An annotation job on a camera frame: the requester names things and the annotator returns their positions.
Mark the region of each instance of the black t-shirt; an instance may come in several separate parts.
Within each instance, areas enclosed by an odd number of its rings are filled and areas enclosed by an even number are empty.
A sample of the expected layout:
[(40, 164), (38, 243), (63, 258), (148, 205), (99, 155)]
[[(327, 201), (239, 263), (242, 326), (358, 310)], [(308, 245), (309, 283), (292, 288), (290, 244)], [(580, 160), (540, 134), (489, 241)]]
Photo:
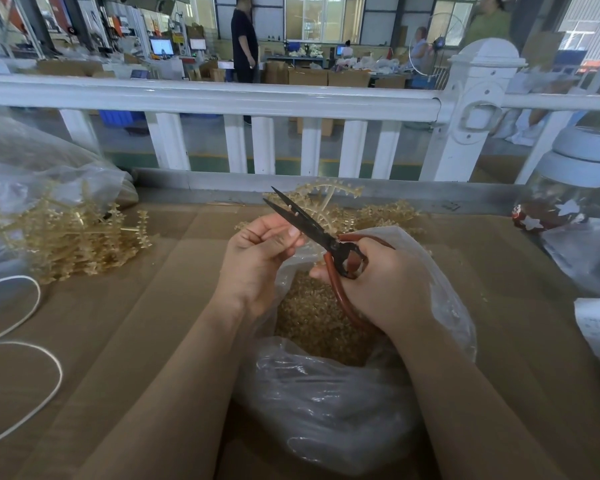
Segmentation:
[(247, 14), (241, 10), (233, 10), (231, 19), (231, 38), (233, 39), (233, 67), (236, 69), (248, 69), (249, 60), (240, 47), (238, 37), (247, 37), (247, 44), (253, 60), (258, 60), (258, 39), (256, 39), (256, 30), (253, 23), (249, 20)]

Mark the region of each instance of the white star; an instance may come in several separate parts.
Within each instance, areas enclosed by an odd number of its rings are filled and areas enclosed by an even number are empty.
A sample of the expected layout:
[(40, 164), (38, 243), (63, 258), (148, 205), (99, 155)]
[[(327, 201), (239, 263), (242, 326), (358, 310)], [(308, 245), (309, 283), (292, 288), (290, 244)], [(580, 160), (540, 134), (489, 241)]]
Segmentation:
[(524, 224), (527, 230), (533, 229), (544, 229), (544, 226), (540, 224), (540, 219), (534, 219), (533, 217), (525, 217), (524, 220), (520, 221), (521, 224)]
[(558, 217), (566, 216), (568, 214), (577, 214), (580, 211), (580, 206), (574, 199), (571, 199), (566, 203), (558, 203), (555, 208), (560, 210), (560, 212), (558, 212)]

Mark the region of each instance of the gray floor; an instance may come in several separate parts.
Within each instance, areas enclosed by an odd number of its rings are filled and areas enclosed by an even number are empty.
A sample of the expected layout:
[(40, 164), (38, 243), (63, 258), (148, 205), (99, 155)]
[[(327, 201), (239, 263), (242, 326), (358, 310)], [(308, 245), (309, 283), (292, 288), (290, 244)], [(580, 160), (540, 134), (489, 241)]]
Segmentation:
[[(49, 110), (16, 110), (17, 119), (37, 127), (42, 131), (70, 140), (59, 113)], [(101, 146), (106, 152), (120, 153), (153, 153), (153, 146), (149, 136), (129, 136), (123, 128), (104, 126), (99, 116), (92, 116), (91, 120)], [(201, 118), (198, 116), (183, 116), (182, 129), (185, 145), (190, 155), (217, 155), (226, 156), (226, 140), (224, 137), (224, 119)], [(363, 153), (364, 161), (373, 161), (380, 135), (380, 121), (369, 121), (367, 138)], [(275, 145), (277, 158), (300, 158), (302, 135), (297, 134), (295, 122), (288, 118), (274, 118)], [(343, 126), (336, 125), (333, 134), (323, 137), (320, 145), (320, 158), (339, 160), (342, 147)], [(246, 127), (246, 151), (248, 156), (253, 156), (253, 143), (251, 131)], [(412, 123), (405, 125), (400, 133), (400, 140), (395, 155), (395, 163), (421, 164), (429, 145), (431, 133), (426, 130), (426, 125)], [(488, 138), (482, 154), (485, 155), (515, 155), (526, 156), (530, 148), (508, 143), (501, 139)]]

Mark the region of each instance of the person in black shirt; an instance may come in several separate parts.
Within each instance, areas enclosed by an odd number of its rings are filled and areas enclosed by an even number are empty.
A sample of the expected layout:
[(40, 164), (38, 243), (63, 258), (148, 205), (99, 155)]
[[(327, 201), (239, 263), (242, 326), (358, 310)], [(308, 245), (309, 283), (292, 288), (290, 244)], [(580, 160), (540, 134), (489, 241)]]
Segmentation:
[[(233, 69), (238, 82), (250, 84), (255, 78), (258, 56), (258, 39), (251, 21), (251, 0), (235, 0), (235, 10), (231, 19), (231, 37)], [(245, 116), (244, 122), (251, 124), (251, 117)]]

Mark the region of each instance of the red scissor handle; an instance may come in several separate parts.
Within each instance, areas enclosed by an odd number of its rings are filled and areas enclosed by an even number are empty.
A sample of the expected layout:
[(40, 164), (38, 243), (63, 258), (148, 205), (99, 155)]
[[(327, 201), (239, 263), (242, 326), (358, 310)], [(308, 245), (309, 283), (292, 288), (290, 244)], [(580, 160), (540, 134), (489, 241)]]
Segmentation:
[[(340, 241), (349, 241), (349, 242), (357, 242), (360, 239), (368, 237), (369, 239), (373, 239), (374, 241), (379, 242), (383, 246), (386, 246), (391, 249), (395, 249), (391, 244), (386, 242), (384, 239), (380, 239), (379, 237), (373, 235), (365, 235), (365, 234), (340, 234), (338, 239)], [(360, 328), (368, 333), (383, 333), (378, 327), (376, 327), (373, 323), (360, 318), (355, 308), (351, 304), (347, 294), (344, 291), (342, 286), (342, 281), (338, 270), (336, 269), (335, 263), (333, 262), (333, 256), (330, 252), (324, 254), (324, 262), (327, 265), (327, 271), (329, 272), (329, 280), (331, 281), (331, 287), (333, 288), (333, 292), (336, 295), (336, 300), (339, 306), (344, 311), (344, 314), (347, 316), (351, 323), (355, 327)]]

